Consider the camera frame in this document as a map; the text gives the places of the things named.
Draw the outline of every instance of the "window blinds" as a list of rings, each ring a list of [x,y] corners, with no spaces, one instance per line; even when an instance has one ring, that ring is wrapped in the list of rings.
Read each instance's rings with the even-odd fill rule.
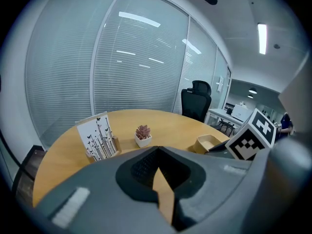
[[[25,82],[29,111],[45,147],[91,115],[91,56],[112,1],[49,0],[36,23]]]
[[[216,56],[216,44],[193,19],[190,21],[188,39],[182,42],[186,44],[186,52],[175,100],[174,113],[177,114],[182,114],[182,89],[192,88],[193,80],[203,80],[211,85]]]
[[[214,80],[211,86],[211,105],[210,108],[222,108],[228,90],[229,76],[227,76],[228,64],[222,53],[218,49],[216,55],[216,64],[214,72]],[[218,91],[219,83],[222,81],[220,91]]]
[[[117,0],[100,36],[95,111],[172,112],[183,64],[188,16],[163,0]]]

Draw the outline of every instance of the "potted succulent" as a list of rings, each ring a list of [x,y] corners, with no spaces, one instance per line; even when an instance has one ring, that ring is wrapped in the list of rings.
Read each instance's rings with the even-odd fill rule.
[[[152,141],[151,129],[147,125],[139,126],[135,132],[135,140],[139,147],[145,147]]]

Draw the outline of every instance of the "white desk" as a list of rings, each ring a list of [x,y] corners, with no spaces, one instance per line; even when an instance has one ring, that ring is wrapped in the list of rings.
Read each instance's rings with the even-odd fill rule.
[[[231,122],[232,124],[234,124],[235,128],[240,127],[244,123],[243,121],[226,114],[225,110],[217,108],[217,109],[209,109],[208,110],[208,113],[207,113],[205,121],[204,121],[205,124],[208,124],[208,120],[209,120],[210,115],[216,115],[219,118],[222,118],[225,122],[227,122],[227,121]]]

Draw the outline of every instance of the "white card with plant print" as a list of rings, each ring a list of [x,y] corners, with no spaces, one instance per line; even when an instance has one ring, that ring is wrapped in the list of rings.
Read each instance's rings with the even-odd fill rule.
[[[87,153],[96,161],[110,158],[117,151],[106,112],[79,121],[77,129]]]

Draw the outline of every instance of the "small white pot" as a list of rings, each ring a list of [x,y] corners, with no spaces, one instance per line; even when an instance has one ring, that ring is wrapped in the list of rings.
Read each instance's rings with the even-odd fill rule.
[[[137,145],[140,147],[140,148],[142,148],[142,147],[145,147],[145,146],[148,146],[150,143],[151,143],[151,141],[152,141],[152,136],[150,136],[149,138],[146,138],[146,139],[139,139],[138,137],[137,137],[137,135],[135,134],[135,140],[136,140],[136,143],[137,143]]]

